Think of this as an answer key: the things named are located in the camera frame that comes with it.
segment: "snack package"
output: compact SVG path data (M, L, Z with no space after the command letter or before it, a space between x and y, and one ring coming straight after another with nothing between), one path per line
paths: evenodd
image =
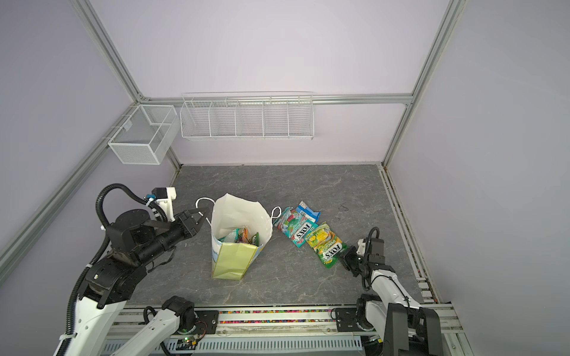
M259 246L259 233L256 232L255 235L251 237L251 245Z
M255 246L257 246L258 240L259 240L259 233L250 236L247 227L237 228L234 231L227 234L227 236L225 236L224 238L220 239L221 242L245 243Z
M298 212L293 207L287 207L275 221L274 225L280 229L285 236L291 239L297 247L305 243L305 234L316 228L316 224L307 219L307 216Z
M313 221L314 223L319 221L320 212L312 211L311 208L309 208L303 201L299 203L299 206L296 208L296 211L302 212L307 216L309 220Z
M326 222L322 223L314 231L309 232L305 236L305 240L327 268L332 267L336 263L338 254L347 247L347 245L331 231L331 228Z
M227 234L227 236L220 239L221 242L237 242L239 237L239 229L235 229L234 231Z

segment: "green candy bag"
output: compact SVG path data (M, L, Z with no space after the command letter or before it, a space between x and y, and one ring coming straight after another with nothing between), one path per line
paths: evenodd
M327 268L335 265L339 259L339 253L343 252L347 247L347 245L331 231L331 228L326 222L309 232L305 236L305 240Z

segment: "cable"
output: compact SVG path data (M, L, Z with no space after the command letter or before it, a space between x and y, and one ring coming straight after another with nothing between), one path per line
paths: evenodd
M99 218L101 225L103 225L103 228L105 228L105 229L109 226L109 220L107 220L107 217L105 216L105 212L103 211L103 200L105 199L105 196L107 196L107 194L113 189L121 189L123 192L125 192L131 199L133 199L137 203L141 203L143 205L146 204L146 201L144 199L137 197L129 188L127 188L126 185L114 183L114 184L110 184L110 185L106 186L105 188L103 188L101 190L101 192L99 192L97 199L95 200L95 212L97 213L97 217ZM156 209L158 211L162 221L164 221L164 222L168 221L168 219L166 217L166 213L164 213L164 210L162 210L162 208L156 202L151 202L149 204L149 207ZM91 262L89 262L90 265L94 265L95 263L97 263L97 261L99 261L99 259L101 258L101 256L103 255L103 253L105 252L107 247L109 246L110 241L111 240L109 238L109 235L105 232L105 238L103 239L101 246L97 250L97 253L91 259ZM66 331L65 331L64 335L74 335L75 334L75 305L77 304L79 287L81 287L81 283L83 283L83 280L85 279L85 276L87 275L87 272L89 271L89 268L90 267L85 267L83 269L83 271L79 275L79 278L75 282L73 289L71 290L70 298L67 301ZM66 338L66 339L62 340L62 343L59 345L58 352L56 353L56 356L64 356L67 352L67 348L69 347L70 343L71 343L71 338Z
M151 307L151 306L147 306L146 308L144 308L144 310L142 311L142 318L144 319L144 324L148 324L150 321L148 320L148 312L152 313L152 316L156 316L156 310ZM173 356L173 354L170 353L170 351L168 351L168 349L166 348L166 345L164 345L164 341L162 341L160 343L160 348L162 349L162 352L164 352L164 354L166 356Z
M108 186L102 189L102 191L97 196L97 200L95 200L95 211L97 212L97 217L99 218L99 221L101 221L101 225L103 225L104 228L109 226L109 220L107 220L107 217L103 212L103 200L105 199L105 196L109 194L109 192L113 189L121 189L123 192L125 192L125 194L129 196L129 198L133 199L135 202L139 204L146 205L147 203L147 200L137 197L129 188L127 188L126 185L120 183L109 184ZM162 208L156 202L154 201L150 202L148 206L151 209L155 209L156 211L158 211L162 221L164 222L168 221L166 213L164 213L164 210L162 210Z
M198 320L196 323L199 323L199 322L201 322L202 324L204 324L204 332L202 333L202 335L200 336L200 338L196 340L196 342L198 342L198 341L200 341L201 339L203 339L204 336L206 336L206 331L208 330L208 324L206 324L205 321Z
M372 280L372 282L370 283L370 286L372 286L372 284L374 283L374 281L378 278L378 277L386 277L387 279L389 279L390 281L392 281L394 283L394 285L396 286L396 288L398 288L398 290L400 291L400 293L404 296L404 300L408 303L408 313L410 313L410 297L408 297L407 295L405 295L402 292L402 289L400 288L400 286L396 283L396 281L394 281L394 278L390 277L390 276L386 276L386 275L377 275L376 277L374 277L374 279Z
M382 342L382 340L379 337L378 337L378 339L374 339L374 340L371 340L371 338L368 338L367 341L362 342L362 346L365 349L366 355L370 354L370 355L381 356L382 353L384 352L384 343Z
M370 229L370 231L368 232L368 237L366 238L366 246L364 247L364 256L363 256L363 261L365 261L366 263L368 262L368 258L370 256L370 246L371 246L371 241L372 241L372 233L376 232L376 239L380 238L380 230L374 226L373 228ZM366 273L362 273L361 274L361 282L362 282L362 288L365 291L369 291L372 287L372 283L370 283L370 285L366 285L366 276L371 273L368 270L368 266L364 265L364 269Z
M158 267L165 265L165 264L169 263L170 261L172 261L175 253L176 253L176 246L172 247L172 253L170 254L170 257L166 261L161 262L161 263L157 264L156 266L154 266L154 261L152 261L152 267L147 271L147 273L151 273L152 271L154 271Z

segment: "gray marble surface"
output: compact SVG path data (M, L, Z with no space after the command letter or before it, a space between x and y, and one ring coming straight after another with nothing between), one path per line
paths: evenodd
M260 202L268 214L275 206L297 206L303 200L321 212L319 223L327 222L347 244L356 244L377 226L386 263L412 297L422 300L375 165L185 166L174 186L175 212L193 208L200 197L216 200L230 193ZM205 224L196 237L178 244L172 262L139 283L129 303L160 305L178 295L196 305L353 304L364 293L360 278L340 262L327 269L307 244L297 248L276 228L240 281L211 279L210 251Z

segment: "white wire basket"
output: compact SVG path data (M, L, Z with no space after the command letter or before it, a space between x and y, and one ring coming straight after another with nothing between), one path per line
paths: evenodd
M172 105L139 105L109 140L122 163L159 165L176 137L179 117Z
M187 140L309 138L315 135L312 95L184 94L180 109Z

